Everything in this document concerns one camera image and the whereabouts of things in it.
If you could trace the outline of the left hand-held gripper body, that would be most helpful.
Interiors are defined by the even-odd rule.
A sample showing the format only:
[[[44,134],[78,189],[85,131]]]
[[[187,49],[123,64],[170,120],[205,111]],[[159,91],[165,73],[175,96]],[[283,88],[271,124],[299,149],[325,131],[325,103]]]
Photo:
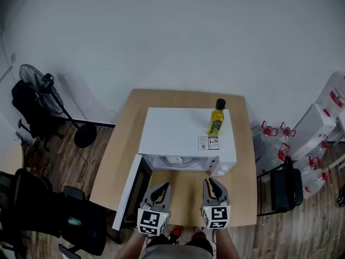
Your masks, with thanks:
[[[141,202],[137,214],[137,229],[140,233],[159,236],[170,218],[169,204],[161,202],[150,205]]]

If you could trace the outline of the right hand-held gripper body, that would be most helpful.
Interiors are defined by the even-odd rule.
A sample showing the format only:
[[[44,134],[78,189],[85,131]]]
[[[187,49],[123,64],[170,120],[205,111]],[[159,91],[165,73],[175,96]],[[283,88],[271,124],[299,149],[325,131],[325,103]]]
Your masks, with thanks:
[[[201,216],[206,228],[223,229],[230,221],[231,205],[228,200],[202,205]]]

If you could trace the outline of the white microwave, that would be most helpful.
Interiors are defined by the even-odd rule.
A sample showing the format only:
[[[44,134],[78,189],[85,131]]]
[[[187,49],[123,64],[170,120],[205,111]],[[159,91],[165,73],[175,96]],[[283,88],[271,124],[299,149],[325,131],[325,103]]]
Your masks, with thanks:
[[[120,230],[138,190],[143,192],[152,174],[164,171],[208,172],[225,175],[237,162],[230,112],[224,109],[224,121],[216,137],[208,136],[209,108],[148,108],[139,149],[135,154],[113,229]],[[171,165],[166,156],[179,156],[184,164]]]

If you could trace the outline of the person's right forearm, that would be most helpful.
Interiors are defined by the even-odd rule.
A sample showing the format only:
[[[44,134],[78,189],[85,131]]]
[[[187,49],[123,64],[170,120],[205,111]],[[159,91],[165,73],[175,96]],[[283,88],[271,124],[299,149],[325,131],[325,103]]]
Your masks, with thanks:
[[[216,258],[240,259],[227,228],[216,229]]]

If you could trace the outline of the person's left forearm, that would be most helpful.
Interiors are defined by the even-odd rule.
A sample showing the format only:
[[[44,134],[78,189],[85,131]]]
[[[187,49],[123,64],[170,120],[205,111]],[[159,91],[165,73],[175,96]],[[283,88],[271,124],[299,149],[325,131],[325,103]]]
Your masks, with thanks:
[[[146,234],[142,234],[137,230],[134,231],[115,259],[139,259],[145,241]]]

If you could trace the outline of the person's leg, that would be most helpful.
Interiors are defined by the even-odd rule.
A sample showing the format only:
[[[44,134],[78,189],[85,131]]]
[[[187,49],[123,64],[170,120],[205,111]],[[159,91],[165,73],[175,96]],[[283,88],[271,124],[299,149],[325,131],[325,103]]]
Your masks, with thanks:
[[[202,227],[194,227],[192,239],[194,240],[198,238],[206,238],[206,234],[204,233]]]

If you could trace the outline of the person's red shoe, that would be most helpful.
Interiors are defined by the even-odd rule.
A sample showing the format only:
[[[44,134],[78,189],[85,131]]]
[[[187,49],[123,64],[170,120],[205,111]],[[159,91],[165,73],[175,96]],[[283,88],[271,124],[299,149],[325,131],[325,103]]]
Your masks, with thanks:
[[[175,226],[169,233],[168,240],[171,244],[178,244],[183,234],[183,227]]]

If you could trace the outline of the person's black shorts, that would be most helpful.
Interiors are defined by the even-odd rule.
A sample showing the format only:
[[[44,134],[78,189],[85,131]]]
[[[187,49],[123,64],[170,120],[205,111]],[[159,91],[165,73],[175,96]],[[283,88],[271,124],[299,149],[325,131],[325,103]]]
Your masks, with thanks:
[[[160,236],[155,237],[152,239],[146,246],[146,248],[150,248],[156,245],[168,245],[169,243],[168,237],[166,237],[164,234],[161,234]],[[211,255],[213,255],[213,248],[210,244],[210,242],[207,240],[207,238],[198,238],[198,239],[191,239],[188,243],[185,244],[186,246],[194,246],[203,248],[206,251],[208,251]]]

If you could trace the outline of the person's grey shirt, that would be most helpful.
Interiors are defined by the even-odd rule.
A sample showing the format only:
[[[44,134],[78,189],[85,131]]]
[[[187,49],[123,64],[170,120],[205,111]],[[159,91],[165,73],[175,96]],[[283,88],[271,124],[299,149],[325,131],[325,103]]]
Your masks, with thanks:
[[[163,244],[146,248],[139,259],[213,259],[213,256],[200,247]]]

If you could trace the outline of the black folding chair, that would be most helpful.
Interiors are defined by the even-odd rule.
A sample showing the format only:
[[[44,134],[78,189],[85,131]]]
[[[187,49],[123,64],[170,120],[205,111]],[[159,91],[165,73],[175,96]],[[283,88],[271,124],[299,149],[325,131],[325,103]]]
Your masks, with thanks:
[[[272,211],[264,213],[262,199],[263,190],[261,184],[262,178],[267,175],[270,176]],[[257,181],[259,181],[260,184],[260,212],[257,215],[258,217],[285,213],[293,210],[303,202],[301,172],[299,169],[293,167],[293,160],[289,155],[285,157],[282,164],[257,176]]]

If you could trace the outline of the black office chair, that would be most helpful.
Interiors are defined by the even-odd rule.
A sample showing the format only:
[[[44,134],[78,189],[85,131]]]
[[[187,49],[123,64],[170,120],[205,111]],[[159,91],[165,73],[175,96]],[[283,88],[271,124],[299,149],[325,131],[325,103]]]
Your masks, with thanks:
[[[25,169],[15,174],[0,171],[0,247],[13,252],[14,259],[26,259],[22,231],[37,229],[50,193],[52,185],[46,177]]]
[[[20,80],[12,89],[12,104],[19,110],[25,118],[29,128],[20,124],[18,127],[23,127],[28,131],[33,138],[39,138],[44,142],[44,150],[47,152],[50,149],[47,146],[51,136],[57,136],[62,139],[63,134],[58,133],[58,124],[51,113],[43,108],[39,102],[36,92],[29,83]]]
[[[83,250],[91,255],[100,256],[106,245],[107,218],[104,207],[97,205],[85,196],[85,193],[75,187],[65,186],[65,216],[61,236],[73,246],[68,248],[58,245],[63,259],[81,259],[77,251]],[[81,226],[71,226],[69,217],[81,221]]]

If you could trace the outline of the yellow oil bottle black cap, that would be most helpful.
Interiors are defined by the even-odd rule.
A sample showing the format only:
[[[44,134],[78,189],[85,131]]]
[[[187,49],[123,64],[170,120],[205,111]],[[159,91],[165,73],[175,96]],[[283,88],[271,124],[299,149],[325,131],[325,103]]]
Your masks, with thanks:
[[[226,101],[224,99],[217,99],[215,109],[211,113],[208,136],[216,137],[222,127],[224,121],[224,109]]]

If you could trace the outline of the group of clear water jugs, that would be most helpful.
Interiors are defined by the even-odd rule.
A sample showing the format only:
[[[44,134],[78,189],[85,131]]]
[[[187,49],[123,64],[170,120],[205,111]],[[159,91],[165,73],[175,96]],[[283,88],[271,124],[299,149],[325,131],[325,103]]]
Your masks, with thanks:
[[[288,145],[296,134],[284,122],[280,126],[269,126],[265,121],[252,127],[254,152],[256,156],[257,175],[262,175],[282,164],[291,149]],[[321,159],[330,150],[327,141],[322,141],[315,150],[300,160],[293,160],[293,167],[301,172],[303,197],[308,199],[316,194],[325,184],[327,173],[322,170]],[[270,181],[270,176],[264,176],[262,182]]]

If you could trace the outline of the white water dispenser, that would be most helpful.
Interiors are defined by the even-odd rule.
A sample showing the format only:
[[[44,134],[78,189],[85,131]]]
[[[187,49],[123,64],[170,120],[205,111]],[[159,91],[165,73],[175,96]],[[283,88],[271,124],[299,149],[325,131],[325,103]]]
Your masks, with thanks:
[[[327,115],[323,105],[312,104],[294,127],[295,136],[289,140],[288,154],[292,160],[300,160],[322,142],[339,142],[344,139],[340,118],[345,117],[345,104],[333,114]]]

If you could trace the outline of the black standing fan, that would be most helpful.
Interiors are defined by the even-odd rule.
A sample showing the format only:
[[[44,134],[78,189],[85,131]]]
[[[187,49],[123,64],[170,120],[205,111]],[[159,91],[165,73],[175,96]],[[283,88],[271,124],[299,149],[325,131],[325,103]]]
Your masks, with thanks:
[[[90,146],[97,134],[96,127],[92,124],[79,126],[65,109],[63,100],[54,86],[53,75],[41,73],[30,64],[23,64],[19,69],[20,79],[31,87],[40,105],[53,114],[64,114],[76,128],[74,143],[79,148]]]

